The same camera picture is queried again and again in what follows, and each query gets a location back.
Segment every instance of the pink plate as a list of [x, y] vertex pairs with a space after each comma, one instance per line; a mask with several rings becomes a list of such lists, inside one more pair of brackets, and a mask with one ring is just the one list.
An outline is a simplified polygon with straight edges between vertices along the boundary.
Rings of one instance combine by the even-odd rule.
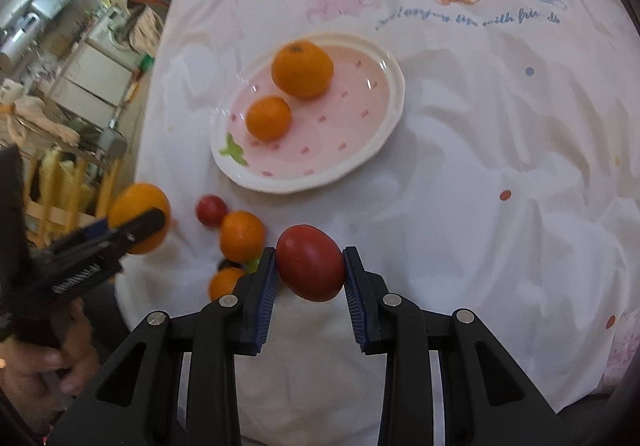
[[[334, 61], [331, 86], [301, 101], [271, 79], [269, 54], [243, 73], [228, 105], [212, 116], [211, 149], [220, 169], [251, 190], [291, 193], [333, 182], [375, 155], [402, 114], [404, 77], [396, 60], [373, 42], [349, 34], [309, 37]], [[289, 103], [291, 128], [261, 143], [244, 124], [250, 105], [277, 95]]]

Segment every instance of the person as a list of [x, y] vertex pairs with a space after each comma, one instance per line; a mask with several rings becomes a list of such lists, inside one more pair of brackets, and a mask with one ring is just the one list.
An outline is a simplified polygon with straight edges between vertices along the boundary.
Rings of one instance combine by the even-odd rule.
[[81, 299], [72, 302], [69, 314], [71, 325], [60, 350], [24, 343], [14, 336], [0, 342], [0, 390], [39, 436], [48, 433], [50, 423], [64, 410], [41, 374], [68, 369], [60, 379], [60, 391], [78, 396], [100, 368]]

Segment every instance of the cherry tomato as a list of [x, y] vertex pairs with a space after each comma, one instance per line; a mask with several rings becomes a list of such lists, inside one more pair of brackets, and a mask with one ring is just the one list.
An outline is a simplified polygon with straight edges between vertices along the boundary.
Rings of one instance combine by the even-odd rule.
[[329, 301], [344, 284], [340, 248], [313, 226], [292, 226], [280, 235], [276, 266], [283, 282], [309, 301]]
[[196, 216], [203, 226], [216, 228], [228, 213], [225, 201], [215, 195], [204, 195], [196, 206]]

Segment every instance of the white tablecloth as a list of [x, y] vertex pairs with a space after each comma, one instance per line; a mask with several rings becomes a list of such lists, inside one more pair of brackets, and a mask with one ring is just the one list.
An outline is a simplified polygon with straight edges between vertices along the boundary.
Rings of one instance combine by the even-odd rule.
[[[243, 190], [210, 154], [212, 110], [251, 60], [326, 30], [396, 56], [398, 128], [329, 187]], [[610, 317], [640, 306], [639, 63], [618, 0], [174, 0], [138, 179], [165, 191], [179, 226], [125, 260], [120, 307], [133, 327], [207, 303], [221, 255], [194, 206], [214, 193], [258, 215], [269, 245], [312, 224], [424, 309], [473, 309], [560, 410], [598, 384]], [[359, 353], [343, 294], [313, 304], [284, 292], [262, 354], [236, 365], [248, 437], [376, 443], [384, 358]]]

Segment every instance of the mandarin orange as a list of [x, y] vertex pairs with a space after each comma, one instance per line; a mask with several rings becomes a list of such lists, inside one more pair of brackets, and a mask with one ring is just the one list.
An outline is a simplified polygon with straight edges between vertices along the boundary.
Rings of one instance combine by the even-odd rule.
[[260, 219], [246, 211], [229, 213], [220, 226], [220, 250], [225, 258], [242, 264], [260, 256], [266, 230]]
[[236, 283], [243, 276], [244, 272], [237, 267], [220, 269], [209, 282], [209, 299], [214, 301], [226, 294], [233, 294]]
[[126, 188], [114, 201], [107, 215], [110, 229], [117, 228], [151, 208], [164, 213], [164, 226], [160, 231], [142, 240], [129, 249], [130, 254], [143, 254], [157, 248], [169, 230], [171, 224], [171, 206], [162, 190], [153, 184], [139, 182]]
[[271, 79], [276, 86], [299, 100], [309, 100], [325, 92], [333, 77], [331, 57], [309, 40], [285, 45], [271, 65]]
[[267, 96], [249, 107], [245, 119], [246, 129], [262, 142], [284, 136], [291, 126], [291, 109], [278, 96]]

